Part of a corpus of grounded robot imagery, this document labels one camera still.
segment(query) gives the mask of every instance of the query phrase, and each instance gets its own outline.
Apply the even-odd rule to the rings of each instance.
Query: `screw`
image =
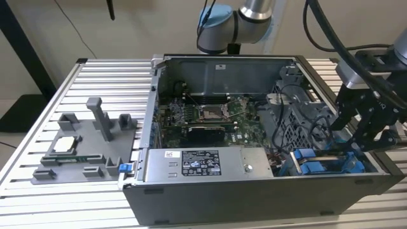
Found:
[[[381,98],[379,92],[374,91],[374,96],[375,96],[377,99],[379,99]]]

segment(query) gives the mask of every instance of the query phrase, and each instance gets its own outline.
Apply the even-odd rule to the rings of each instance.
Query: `barcode sticker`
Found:
[[[180,151],[166,151],[166,157],[180,157]]]

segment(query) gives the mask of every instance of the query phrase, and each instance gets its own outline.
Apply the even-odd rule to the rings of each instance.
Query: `blue clip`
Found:
[[[132,164],[122,164],[119,166],[119,173],[131,173],[134,170],[134,165]]]

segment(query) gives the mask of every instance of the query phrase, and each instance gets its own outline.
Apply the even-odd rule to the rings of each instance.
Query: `wall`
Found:
[[[346,46],[369,43],[393,44],[407,27],[406,0],[321,0],[326,16]],[[314,48],[302,25],[305,1],[287,1],[274,54],[302,54],[306,57],[338,56]],[[309,10],[309,27],[317,42],[331,47]]]
[[[235,9],[244,0],[218,0]],[[150,58],[155,53],[196,53],[199,11],[204,0],[115,0],[111,21],[104,0],[58,0],[98,58]],[[8,0],[39,57],[56,84],[64,80],[78,58],[92,58],[54,0]],[[303,0],[287,1],[274,54],[333,57],[309,42],[302,27]],[[406,0],[322,0],[322,7],[347,45],[393,43],[406,26]],[[313,36],[329,47],[326,37],[309,13]],[[242,53],[262,54],[263,44],[244,45]],[[36,91],[20,63],[7,66],[8,77],[22,78],[18,91]]]
[[[23,94],[39,94],[34,80],[0,31],[0,99],[18,99]]]
[[[203,0],[58,0],[98,58],[151,58],[155,53],[198,53],[196,25]],[[243,0],[219,0],[235,9]],[[50,75],[62,83],[78,58],[92,58],[54,0],[10,0],[14,13]],[[263,52],[263,44],[243,53]]]

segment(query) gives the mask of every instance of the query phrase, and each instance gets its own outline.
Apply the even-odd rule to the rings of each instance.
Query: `black stand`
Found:
[[[42,92],[19,98],[0,119],[0,132],[27,132],[56,88],[6,0],[0,0],[0,29]]]

